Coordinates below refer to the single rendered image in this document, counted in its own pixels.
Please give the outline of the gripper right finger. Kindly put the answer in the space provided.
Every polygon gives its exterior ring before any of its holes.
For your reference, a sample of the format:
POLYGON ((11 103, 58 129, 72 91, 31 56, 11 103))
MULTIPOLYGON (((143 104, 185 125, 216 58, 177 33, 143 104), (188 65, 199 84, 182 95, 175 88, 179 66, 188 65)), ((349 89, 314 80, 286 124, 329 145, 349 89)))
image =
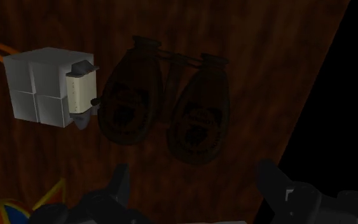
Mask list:
POLYGON ((292 181, 271 160, 258 164, 257 189, 275 213, 270 224, 358 224, 358 191, 324 195, 310 183, 292 181))

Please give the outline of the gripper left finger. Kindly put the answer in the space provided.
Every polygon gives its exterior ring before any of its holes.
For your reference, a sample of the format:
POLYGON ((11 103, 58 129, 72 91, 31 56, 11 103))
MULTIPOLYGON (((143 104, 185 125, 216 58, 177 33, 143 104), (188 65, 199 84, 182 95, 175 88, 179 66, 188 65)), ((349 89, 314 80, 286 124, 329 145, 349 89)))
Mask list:
POLYGON ((105 188, 88 192, 73 208, 63 203, 45 204, 29 218, 29 224, 154 224, 136 209, 129 209, 128 164, 118 164, 105 188))

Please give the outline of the colourful striped ball toy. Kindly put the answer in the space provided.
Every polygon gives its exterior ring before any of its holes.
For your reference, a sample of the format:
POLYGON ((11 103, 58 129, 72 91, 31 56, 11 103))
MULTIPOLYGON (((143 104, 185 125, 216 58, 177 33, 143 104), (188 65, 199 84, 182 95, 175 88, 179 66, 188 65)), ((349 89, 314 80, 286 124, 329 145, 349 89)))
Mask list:
POLYGON ((32 209, 15 199, 0 199, 0 224, 27 224, 33 211, 44 204, 65 203, 66 182, 61 178, 32 209))

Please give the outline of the white cube-shaped appliance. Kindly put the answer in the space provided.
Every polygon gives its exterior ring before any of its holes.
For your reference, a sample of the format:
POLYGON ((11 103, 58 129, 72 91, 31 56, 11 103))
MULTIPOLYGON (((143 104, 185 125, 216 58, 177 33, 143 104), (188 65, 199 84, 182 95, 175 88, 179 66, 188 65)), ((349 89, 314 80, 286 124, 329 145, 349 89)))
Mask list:
POLYGON ((96 107, 92 53, 46 47, 3 57, 16 119, 66 127, 87 127, 96 107))

